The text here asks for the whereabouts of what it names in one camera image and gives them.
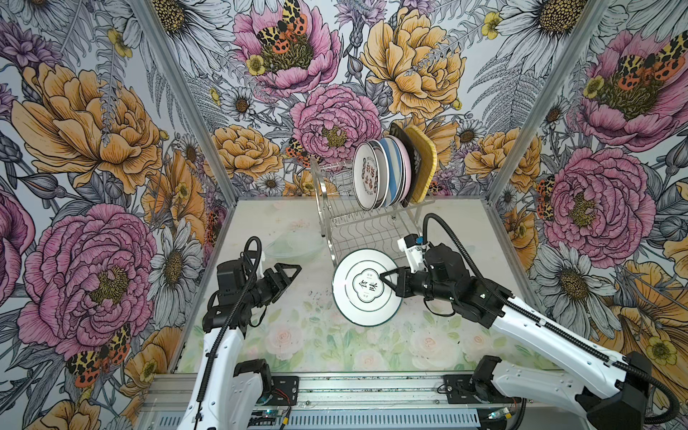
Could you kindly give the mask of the pink round plate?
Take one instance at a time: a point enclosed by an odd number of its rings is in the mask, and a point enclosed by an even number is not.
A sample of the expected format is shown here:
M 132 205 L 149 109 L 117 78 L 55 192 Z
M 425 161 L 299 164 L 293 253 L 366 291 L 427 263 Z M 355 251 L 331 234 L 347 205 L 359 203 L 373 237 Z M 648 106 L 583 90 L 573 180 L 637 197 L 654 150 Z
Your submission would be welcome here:
M 411 183 L 412 183 L 412 175 L 413 175 L 413 160 L 412 160 L 412 147 L 408 145 L 405 141 L 402 141 L 401 144 L 402 148 L 402 157 L 403 157 L 403 162 L 404 162 L 404 173 L 405 173 L 405 188 L 404 188 L 404 195 L 403 199 L 401 200 L 401 204 L 403 207 L 406 207 L 409 203 L 409 196 L 410 196 L 410 188 L 411 188 Z

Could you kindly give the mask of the black floral square plate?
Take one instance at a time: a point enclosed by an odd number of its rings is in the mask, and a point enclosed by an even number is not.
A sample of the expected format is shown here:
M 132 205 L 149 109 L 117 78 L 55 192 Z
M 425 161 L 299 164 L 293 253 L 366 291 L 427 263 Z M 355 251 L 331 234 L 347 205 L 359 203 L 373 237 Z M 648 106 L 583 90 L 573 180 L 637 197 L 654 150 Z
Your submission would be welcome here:
M 407 177 L 408 192 L 401 200 L 401 206 L 406 208 L 411 202 L 413 190 L 419 181 L 420 156 L 413 145 L 410 136 L 396 123 L 393 123 L 389 130 L 390 136 L 399 139 L 408 154 L 407 165 L 410 167 L 410 174 Z

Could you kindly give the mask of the yellow woven square plate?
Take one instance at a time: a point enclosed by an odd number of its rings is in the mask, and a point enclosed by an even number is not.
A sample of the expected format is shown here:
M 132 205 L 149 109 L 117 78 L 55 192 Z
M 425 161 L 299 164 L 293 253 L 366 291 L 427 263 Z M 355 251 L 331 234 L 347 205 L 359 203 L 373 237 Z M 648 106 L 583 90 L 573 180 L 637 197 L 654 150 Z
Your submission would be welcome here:
M 415 125 L 407 126 L 404 132 L 410 138 L 414 149 L 419 155 L 420 161 L 417 181 L 410 194 L 410 202 L 413 204 L 421 204 L 426 198 L 437 170 L 437 149 L 435 143 Z

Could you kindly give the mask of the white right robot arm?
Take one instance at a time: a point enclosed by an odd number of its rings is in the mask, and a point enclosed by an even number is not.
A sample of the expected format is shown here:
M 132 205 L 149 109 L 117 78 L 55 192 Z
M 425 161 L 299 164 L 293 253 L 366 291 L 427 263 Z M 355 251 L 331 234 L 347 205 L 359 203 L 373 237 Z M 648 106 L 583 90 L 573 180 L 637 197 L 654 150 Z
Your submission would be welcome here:
M 516 340 L 556 364 L 555 371 L 519 367 L 484 356 L 468 390 L 482 401 L 534 400 L 584 417 L 596 429 L 642 429 L 650 424 L 650 363 L 623 356 L 564 329 L 479 272 L 446 245 L 406 252 L 409 265 L 381 274 L 383 284 L 402 298 L 449 303 L 454 313 Z

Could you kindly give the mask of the white plate orange sunburst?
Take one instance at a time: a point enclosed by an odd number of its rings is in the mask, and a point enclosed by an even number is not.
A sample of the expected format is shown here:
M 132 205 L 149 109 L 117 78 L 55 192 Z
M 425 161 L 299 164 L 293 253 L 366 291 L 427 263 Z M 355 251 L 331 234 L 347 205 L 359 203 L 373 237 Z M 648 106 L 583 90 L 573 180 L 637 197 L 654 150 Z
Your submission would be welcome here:
M 411 179 L 411 163 L 410 163 L 410 154 L 406 148 L 406 145 L 401 141 L 400 138 L 398 138 L 398 147 L 401 152 L 401 158 L 402 158 L 402 168 L 401 171 L 403 173 L 403 185 L 401 188 L 401 198 L 399 202 L 403 202 L 405 197 L 410 191 L 410 179 Z

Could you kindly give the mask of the blue white striped plate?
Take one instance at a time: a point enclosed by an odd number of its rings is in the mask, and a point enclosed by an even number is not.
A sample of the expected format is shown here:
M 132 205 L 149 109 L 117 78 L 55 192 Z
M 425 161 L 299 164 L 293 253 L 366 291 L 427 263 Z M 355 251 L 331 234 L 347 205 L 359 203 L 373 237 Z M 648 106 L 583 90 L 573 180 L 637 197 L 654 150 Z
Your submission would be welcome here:
M 403 159 L 399 145 L 392 137 L 385 137 L 380 141 L 388 161 L 389 187 L 385 204 L 392 206 L 401 198 L 403 191 Z

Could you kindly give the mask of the white plate green rim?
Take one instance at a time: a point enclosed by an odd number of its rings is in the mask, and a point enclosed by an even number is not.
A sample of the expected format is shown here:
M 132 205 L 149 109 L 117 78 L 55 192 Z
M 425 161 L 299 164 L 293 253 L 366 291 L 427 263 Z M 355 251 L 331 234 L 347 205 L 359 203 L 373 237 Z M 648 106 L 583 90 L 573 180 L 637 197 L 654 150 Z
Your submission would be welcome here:
M 401 298 L 380 275 L 397 268 L 390 256 L 378 250 L 365 248 L 347 254 L 336 265 L 332 283 L 334 303 L 343 317 L 362 327 L 376 327 L 392 319 Z

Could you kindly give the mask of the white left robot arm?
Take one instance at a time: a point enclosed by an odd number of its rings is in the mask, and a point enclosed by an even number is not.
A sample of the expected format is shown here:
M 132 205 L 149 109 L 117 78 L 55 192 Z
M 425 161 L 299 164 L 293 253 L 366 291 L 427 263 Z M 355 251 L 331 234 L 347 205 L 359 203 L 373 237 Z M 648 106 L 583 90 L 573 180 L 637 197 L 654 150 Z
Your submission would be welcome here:
M 256 308 L 275 303 L 301 272 L 298 264 L 242 256 L 217 266 L 218 289 L 202 320 L 204 354 L 180 429 L 247 429 L 253 409 L 272 395 L 272 373 L 263 359 L 239 355 Z

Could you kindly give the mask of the white plate red characters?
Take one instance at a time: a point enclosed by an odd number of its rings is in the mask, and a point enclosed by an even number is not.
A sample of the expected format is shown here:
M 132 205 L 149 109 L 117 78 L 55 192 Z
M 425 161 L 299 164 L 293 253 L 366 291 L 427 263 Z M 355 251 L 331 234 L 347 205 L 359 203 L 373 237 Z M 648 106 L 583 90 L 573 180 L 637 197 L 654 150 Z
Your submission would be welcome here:
M 378 201 L 380 179 L 376 152 L 370 143 L 363 143 L 357 148 L 352 172 L 358 204 L 365 211 L 374 209 Z

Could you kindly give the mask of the white plate green red band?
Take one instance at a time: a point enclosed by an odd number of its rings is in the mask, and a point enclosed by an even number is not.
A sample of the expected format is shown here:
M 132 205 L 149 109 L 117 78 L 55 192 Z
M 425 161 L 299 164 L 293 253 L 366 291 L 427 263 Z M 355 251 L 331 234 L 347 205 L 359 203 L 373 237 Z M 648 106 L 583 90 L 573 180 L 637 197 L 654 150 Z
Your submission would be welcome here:
M 376 209 L 381 209 L 385 207 L 387 197 L 389 196 L 389 163 L 386 156 L 386 152 L 383 146 L 378 141 L 372 141 L 371 143 L 374 153 L 377 159 L 377 172 L 378 172 L 378 191 L 376 197 Z

